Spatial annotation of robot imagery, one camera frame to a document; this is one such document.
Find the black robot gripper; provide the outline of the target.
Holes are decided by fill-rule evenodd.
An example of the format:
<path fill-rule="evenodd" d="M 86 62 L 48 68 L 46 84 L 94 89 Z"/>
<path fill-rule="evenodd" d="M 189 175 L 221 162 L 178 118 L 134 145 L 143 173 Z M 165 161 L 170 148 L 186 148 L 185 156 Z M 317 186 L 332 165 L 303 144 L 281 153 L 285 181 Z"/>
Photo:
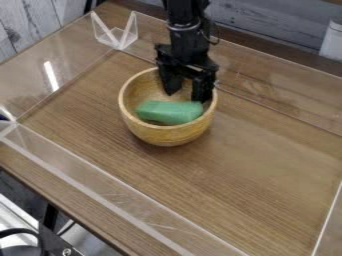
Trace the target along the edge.
<path fill-rule="evenodd" d="M 181 88 L 185 78 L 193 79 L 191 100 L 205 103 L 213 99 L 218 64 L 209 57 L 211 25 L 209 21 L 190 24 L 169 23 L 170 43 L 155 45 L 157 64 L 169 96 Z"/>

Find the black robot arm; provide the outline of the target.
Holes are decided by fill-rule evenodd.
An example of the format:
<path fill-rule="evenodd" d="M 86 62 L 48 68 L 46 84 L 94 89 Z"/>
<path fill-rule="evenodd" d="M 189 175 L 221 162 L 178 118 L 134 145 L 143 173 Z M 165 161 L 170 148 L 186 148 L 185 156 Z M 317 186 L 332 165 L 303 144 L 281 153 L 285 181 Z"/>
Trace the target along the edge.
<path fill-rule="evenodd" d="M 193 81 L 191 100 L 213 98 L 218 64 L 209 57 L 211 21 L 206 15 L 209 0 L 162 0 L 167 11 L 170 44 L 157 44 L 157 65 L 169 96 Z"/>

